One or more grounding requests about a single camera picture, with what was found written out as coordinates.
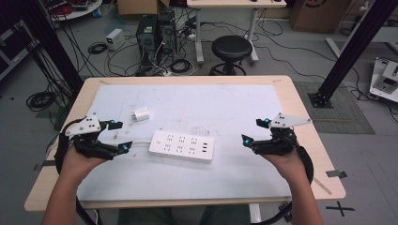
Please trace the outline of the small cardboard box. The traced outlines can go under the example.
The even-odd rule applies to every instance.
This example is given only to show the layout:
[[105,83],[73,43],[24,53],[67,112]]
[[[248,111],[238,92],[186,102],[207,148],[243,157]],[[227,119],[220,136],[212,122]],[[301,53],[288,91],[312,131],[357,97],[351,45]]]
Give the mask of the small cardboard box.
[[120,15],[158,14],[170,0],[117,0]]

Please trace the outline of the round white table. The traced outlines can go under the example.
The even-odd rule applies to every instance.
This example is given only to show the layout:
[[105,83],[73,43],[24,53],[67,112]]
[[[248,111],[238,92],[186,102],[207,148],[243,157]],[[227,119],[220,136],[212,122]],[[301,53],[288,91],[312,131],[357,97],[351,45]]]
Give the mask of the round white table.
[[67,21],[90,14],[100,8],[102,0],[39,0],[54,22]]

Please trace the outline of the white desk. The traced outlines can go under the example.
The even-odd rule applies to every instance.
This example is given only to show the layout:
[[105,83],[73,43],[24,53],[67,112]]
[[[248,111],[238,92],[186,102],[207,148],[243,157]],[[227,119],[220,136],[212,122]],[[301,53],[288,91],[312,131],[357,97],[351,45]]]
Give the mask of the white desk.
[[205,62],[202,47],[201,23],[250,22],[243,35],[252,45],[250,62],[257,63],[258,55],[253,46],[253,33],[260,9],[285,8],[284,0],[187,0],[187,7],[195,10],[195,54],[196,62]]

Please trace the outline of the dark metal rack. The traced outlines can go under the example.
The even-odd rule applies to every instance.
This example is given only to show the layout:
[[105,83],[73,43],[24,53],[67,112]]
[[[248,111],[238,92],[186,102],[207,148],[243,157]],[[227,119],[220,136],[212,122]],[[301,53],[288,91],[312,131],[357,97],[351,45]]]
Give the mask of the dark metal rack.
[[0,81],[37,46],[37,40],[23,20],[11,26],[0,25]]

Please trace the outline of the white table mat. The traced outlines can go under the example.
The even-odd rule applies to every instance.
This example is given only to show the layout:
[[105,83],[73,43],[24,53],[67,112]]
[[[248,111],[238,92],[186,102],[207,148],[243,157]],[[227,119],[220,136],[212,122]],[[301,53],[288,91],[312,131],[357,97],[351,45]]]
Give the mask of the white table mat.
[[[147,107],[149,118],[133,122],[135,109]],[[105,162],[79,187],[83,201],[181,201],[272,199],[287,197],[288,185],[276,169],[242,144],[241,135],[266,140],[256,125],[282,108],[270,85],[103,85],[89,109],[101,120],[123,127],[103,131],[103,143],[130,141],[126,155]],[[212,161],[192,162],[149,154],[157,130],[214,139]]]

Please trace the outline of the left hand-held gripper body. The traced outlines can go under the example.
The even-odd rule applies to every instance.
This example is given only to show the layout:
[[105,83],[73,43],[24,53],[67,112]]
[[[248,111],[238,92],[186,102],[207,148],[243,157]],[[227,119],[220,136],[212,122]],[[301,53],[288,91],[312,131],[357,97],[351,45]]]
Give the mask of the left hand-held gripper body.
[[112,160],[121,154],[119,146],[102,143],[99,140],[101,132],[108,129],[109,121],[100,121],[97,114],[93,112],[82,119],[75,120],[71,127],[66,128],[65,135],[72,138],[77,152],[83,156]]

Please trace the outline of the white power strip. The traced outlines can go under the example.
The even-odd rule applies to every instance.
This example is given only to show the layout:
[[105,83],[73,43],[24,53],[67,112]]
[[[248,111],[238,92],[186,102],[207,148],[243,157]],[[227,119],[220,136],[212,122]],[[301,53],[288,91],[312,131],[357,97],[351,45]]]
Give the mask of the white power strip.
[[157,130],[148,151],[155,157],[209,164],[213,159],[214,139]]

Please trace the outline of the person's green trousers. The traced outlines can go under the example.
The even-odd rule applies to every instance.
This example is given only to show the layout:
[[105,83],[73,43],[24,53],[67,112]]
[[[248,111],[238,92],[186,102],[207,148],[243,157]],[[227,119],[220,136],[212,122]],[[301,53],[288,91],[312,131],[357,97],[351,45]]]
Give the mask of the person's green trousers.
[[[171,207],[121,209],[117,225],[177,225]],[[210,205],[198,225],[251,225],[248,204]]]

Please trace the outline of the white charger plug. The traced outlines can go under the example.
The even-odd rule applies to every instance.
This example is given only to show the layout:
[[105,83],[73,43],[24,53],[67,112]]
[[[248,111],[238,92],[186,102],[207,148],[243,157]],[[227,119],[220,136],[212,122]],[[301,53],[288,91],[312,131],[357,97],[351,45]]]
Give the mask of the white charger plug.
[[131,117],[133,122],[141,122],[147,120],[149,118],[149,110],[147,109],[147,107],[135,109]]

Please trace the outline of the white bench power supply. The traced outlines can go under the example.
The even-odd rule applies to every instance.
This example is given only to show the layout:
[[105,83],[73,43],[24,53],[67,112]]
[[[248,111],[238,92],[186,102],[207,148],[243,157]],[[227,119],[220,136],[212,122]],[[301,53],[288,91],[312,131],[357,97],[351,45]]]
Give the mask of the white bench power supply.
[[116,28],[106,37],[106,41],[111,51],[117,51],[126,42],[123,30]]

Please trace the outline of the person's left hand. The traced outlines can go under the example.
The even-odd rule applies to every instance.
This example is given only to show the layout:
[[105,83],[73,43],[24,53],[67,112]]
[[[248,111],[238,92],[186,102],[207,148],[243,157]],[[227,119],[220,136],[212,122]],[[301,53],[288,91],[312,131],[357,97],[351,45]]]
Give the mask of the person's left hand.
[[71,145],[65,154],[59,179],[70,186],[78,187],[82,181],[105,159],[85,157]]

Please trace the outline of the white machine with plates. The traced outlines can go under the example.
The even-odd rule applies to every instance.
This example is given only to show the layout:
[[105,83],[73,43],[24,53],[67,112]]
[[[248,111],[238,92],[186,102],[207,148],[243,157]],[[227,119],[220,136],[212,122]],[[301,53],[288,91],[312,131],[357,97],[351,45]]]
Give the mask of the white machine with plates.
[[398,62],[382,57],[375,59],[370,96],[398,103]]

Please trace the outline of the person's right hand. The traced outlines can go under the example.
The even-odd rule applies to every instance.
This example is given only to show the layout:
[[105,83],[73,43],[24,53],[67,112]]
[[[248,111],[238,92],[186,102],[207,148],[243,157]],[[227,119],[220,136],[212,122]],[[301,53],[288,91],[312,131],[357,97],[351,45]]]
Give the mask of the person's right hand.
[[299,158],[296,149],[283,156],[263,155],[269,161],[292,188],[304,187],[309,185],[304,164]]

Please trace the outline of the grey floor mat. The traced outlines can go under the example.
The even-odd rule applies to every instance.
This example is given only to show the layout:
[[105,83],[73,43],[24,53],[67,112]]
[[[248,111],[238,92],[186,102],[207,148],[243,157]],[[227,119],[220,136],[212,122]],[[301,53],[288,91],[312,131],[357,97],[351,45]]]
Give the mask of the grey floor mat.
[[309,95],[317,91],[321,82],[294,82],[294,85],[318,133],[375,134],[355,99],[344,86],[338,87],[334,92],[330,107],[316,108]]

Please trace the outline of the black aluminium stand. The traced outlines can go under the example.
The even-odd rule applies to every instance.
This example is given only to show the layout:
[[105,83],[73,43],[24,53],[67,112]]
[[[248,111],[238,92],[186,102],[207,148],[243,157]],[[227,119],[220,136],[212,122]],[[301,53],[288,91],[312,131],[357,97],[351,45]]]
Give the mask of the black aluminium stand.
[[398,0],[375,0],[362,17],[337,62],[315,93],[308,97],[315,108],[331,108],[330,99],[384,22],[398,7]]
[[52,29],[38,0],[14,0],[28,27],[50,56],[73,94],[78,94],[83,87],[83,80],[69,59],[57,34]]

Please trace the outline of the large cardboard box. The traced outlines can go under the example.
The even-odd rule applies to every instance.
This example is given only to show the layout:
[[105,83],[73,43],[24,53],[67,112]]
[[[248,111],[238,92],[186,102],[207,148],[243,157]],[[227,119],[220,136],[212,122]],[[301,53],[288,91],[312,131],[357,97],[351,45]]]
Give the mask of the large cardboard box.
[[295,31],[333,33],[352,0],[295,0],[290,25]]

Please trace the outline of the black computer tower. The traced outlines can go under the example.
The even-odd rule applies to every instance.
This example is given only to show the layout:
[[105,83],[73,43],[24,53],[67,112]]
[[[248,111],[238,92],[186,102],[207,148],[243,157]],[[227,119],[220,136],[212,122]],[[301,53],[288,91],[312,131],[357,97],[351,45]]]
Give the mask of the black computer tower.
[[165,54],[176,52],[176,18],[173,10],[164,10],[159,17],[159,26]]
[[155,54],[159,47],[157,21],[157,15],[143,15],[136,30],[136,38],[145,66],[151,66],[156,61]]

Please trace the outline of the black round stool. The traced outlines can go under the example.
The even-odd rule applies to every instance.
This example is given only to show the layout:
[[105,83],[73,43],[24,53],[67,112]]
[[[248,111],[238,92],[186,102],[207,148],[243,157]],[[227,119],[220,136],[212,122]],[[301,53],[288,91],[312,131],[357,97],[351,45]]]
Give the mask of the black round stool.
[[210,69],[210,75],[236,75],[235,68],[246,75],[245,69],[237,62],[252,54],[253,46],[249,40],[240,36],[218,37],[212,42],[211,50],[222,62]]

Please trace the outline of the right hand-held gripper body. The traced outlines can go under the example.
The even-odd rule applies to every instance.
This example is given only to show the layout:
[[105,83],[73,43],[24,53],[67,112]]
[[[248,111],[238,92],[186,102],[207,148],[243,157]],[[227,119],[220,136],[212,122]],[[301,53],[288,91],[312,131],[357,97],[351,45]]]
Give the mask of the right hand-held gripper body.
[[311,118],[304,118],[280,112],[276,117],[269,120],[271,139],[253,141],[252,150],[256,155],[283,156],[291,153],[294,148],[296,148],[302,156],[306,154],[305,148],[298,143],[294,127],[311,124]]

